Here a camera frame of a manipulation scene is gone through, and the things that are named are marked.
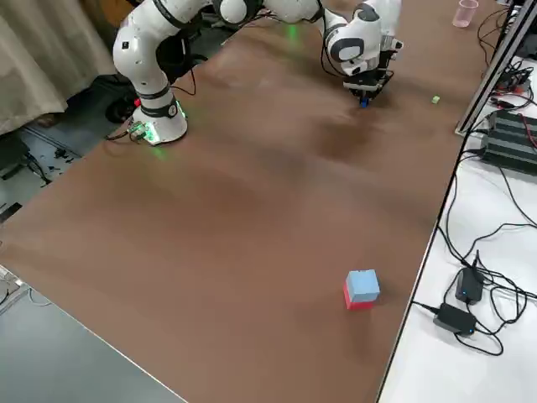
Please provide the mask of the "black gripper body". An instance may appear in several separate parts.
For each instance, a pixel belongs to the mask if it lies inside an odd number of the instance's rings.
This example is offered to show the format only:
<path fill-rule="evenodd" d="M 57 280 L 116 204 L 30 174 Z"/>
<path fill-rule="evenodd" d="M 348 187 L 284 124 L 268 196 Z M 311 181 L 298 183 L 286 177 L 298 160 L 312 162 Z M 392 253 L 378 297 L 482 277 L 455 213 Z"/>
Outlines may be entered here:
<path fill-rule="evenodd" d="M 391 70 L 366 71 L 343 79 L 343 86 L 356 97 L 376 97 L 389 83 Z"/>

